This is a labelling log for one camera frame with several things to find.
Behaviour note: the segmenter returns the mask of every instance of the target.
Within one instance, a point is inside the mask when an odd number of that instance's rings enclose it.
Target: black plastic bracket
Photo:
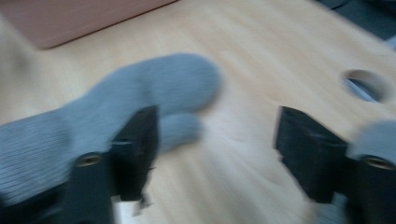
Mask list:
[[[158,148],[157,106],[137,111],[104,153],[70,164],[68,182],[5,207],[1,224],[113,224],[112,196],[147,206],[144,187]]]
[[[304,112],[284,106],[275,148],[313,201],[331,203],[334,193],[341,193],[347,197],[350,223],[396,223],[396,166],[387,159],[348,158],[347,142]]]

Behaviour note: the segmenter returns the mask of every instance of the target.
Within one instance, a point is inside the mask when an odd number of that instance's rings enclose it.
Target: circular cutout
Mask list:
[[[82,166],[95,165],[100,160],[101,157],[99,155],[86,156],[78,160],[77,166],[82,167]]]
[[[364,160],[367,164],[383,170],[396,170],[396,167],[384,159],[378,157],[367,157]]]
[[[379,103],[388,95],[389,88],[386,82],[381,76],[369,71],[348,71],[343,82],[350,93],[363,101]]]

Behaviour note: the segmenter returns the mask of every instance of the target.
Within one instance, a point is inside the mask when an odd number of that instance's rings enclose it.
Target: gray sock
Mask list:
[[[200,132],[192,113],[219,91],[217,68],[192,54],[175,54],[125,66],[84,96],[28,119],[0,126],[0,196],[23,202],[67,180],[70,162],[106,151],[136,112],[160,108],[160,151],[188,143]]]
[[[358,160],[361,156],[372,155],[396,164],[396,121],[382,120],[369,125],[349,144],[347,155]],[[319,208],[318,224],[345,224],[344,205],[347,198],[336,195],[332,204]]]

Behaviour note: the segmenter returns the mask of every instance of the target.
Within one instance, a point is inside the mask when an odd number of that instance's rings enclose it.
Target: screw hole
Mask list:
[[[77,166],[90,166],[95,165],[101,160],[101,157],[98,155],[86,156],[84,158],[79,159]]]
[[[118,145],[118,146],[131,145],[132,142],[133,141],[131,139],[121,138],[120,140],[113,142],[113,145]]]
[[[367,159],[365,159],[365,162],[368,165],[374,166],[379,169],[396,170],[396,167],[392,163],[390,163],[389,161],[380,159],[380,158],[368,157]]]

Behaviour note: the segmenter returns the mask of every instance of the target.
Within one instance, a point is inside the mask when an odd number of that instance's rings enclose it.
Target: light wood surface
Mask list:
[[[316,207],[272,148],[280,105],[310,114],[347,141],[396,119],[396,96],[365,103],[341,85],[349,69],[394,90],[396,54],[308,0],[181,0],[55,49],[38,50],[0,21],[0,124],[62,106],[114,69],[187,51],[222,73],[218,100],[200,113],[201,141],[161,155],[139,217],[122,223],[310,223]]]

